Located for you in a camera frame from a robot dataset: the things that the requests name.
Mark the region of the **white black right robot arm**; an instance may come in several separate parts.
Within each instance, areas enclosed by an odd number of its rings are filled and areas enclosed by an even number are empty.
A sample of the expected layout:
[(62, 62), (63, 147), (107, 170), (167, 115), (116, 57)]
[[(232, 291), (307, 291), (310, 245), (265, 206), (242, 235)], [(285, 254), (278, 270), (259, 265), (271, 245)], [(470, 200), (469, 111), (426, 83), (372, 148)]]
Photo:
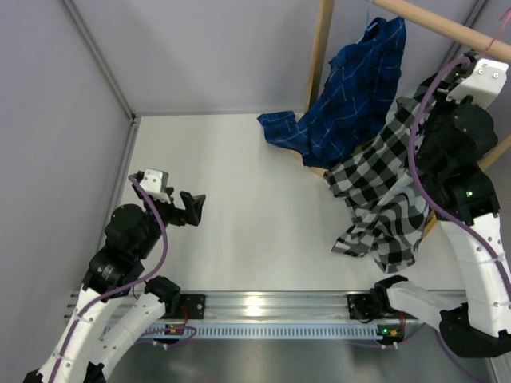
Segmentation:
[(491, 213), (471, 233), (449, 221), (440, 235), (415, 231), (411, 260), (392, 263), (387, 228), (406, 229), (398, 213), (426, 208), (398, 162), (389, 186), (376, 171), (374, 207), (359, 202), (369, 185), (354, 169), (309, 171), (266, 143), (252, 114), (182, 116), (177, 160), (186, 184), (207, 195), (202, 224), (175, 238), (181, 282), (208, 293), (207, 318), (221, 321), (336, 319), (322, 305), (332, 290), (374, 287), (374, 312), (410, 314), (440, 331), (464, 357), (510, 327), (510, 270), (500, 221)]

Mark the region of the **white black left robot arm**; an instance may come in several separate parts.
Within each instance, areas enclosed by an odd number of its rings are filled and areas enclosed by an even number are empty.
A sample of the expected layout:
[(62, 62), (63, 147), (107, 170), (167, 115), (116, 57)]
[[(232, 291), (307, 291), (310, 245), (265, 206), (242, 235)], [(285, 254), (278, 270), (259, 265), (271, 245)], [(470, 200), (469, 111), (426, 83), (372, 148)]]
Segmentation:
[(105, 382), (152, 323), (178, 314), (180, 287), (161, 275), (144, 276), (142, 262), (167, 226), (200, 224), (206, 197), (183, 191), (178, 208), (172, 192), (165, 190), (164, 202), (149, 197), (143, 206), (125, 204), (112, 213), (65, 332), (27, 382)]

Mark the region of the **pink wire hanger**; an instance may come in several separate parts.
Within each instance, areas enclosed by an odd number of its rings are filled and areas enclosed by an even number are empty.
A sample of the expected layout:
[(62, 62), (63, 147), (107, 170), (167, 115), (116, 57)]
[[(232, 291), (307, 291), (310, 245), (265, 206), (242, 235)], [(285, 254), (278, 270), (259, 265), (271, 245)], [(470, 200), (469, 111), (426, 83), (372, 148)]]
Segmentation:
[(511, 7), (508, 6), (508, 8), (505, 10), (505, 12), (499, 17), (499, 28), (496, 31), (496, 33), (493, 35), (491, 41), (489, 44), (484, 48), (484, 50), (481, 53), (481, 58), (486, 57), (488, 55), (488, 52), (493, 47), (493, 44), (499, 39), (499, 37), (504, 33), (506, 26), (508, 25), (510, 21), (510, 10)]

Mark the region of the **black white checkered shirt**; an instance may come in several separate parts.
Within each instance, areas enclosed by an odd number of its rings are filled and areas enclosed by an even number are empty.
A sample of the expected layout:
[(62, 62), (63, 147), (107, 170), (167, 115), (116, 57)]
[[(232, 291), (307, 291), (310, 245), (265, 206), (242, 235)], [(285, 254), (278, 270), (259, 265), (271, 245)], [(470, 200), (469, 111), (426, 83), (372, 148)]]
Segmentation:
[(408, 144), (431, 81), (427, 78), (414, 93), (399, 97), (370, 145), (324, 176), (333, 196), (345, 202), (352, 222), (335, 240), (332, 251), (369, 256), (386, 274), (415, 263), (430, 214), (408, 169)]

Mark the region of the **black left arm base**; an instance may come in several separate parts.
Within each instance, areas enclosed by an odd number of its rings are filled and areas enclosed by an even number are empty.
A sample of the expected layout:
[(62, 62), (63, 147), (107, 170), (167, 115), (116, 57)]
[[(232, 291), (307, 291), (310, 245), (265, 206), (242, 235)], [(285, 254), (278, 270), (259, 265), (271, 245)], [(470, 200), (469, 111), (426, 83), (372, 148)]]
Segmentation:
[(163, 319), (171, 320), (201, 320), (206, 308), (205, 294), (181, 294), (179, 298), (166, 306)]

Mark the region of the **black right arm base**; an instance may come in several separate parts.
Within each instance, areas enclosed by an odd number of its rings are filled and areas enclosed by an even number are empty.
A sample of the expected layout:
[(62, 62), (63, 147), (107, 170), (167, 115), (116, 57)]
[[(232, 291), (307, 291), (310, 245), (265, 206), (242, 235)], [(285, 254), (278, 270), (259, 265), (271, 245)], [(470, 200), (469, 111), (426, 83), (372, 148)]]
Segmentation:
[(361, 323), (369, 323), (379, 319), (399, 319), (396, 310), (376, 294), (360, 293), (347, 295), (349, 318)]

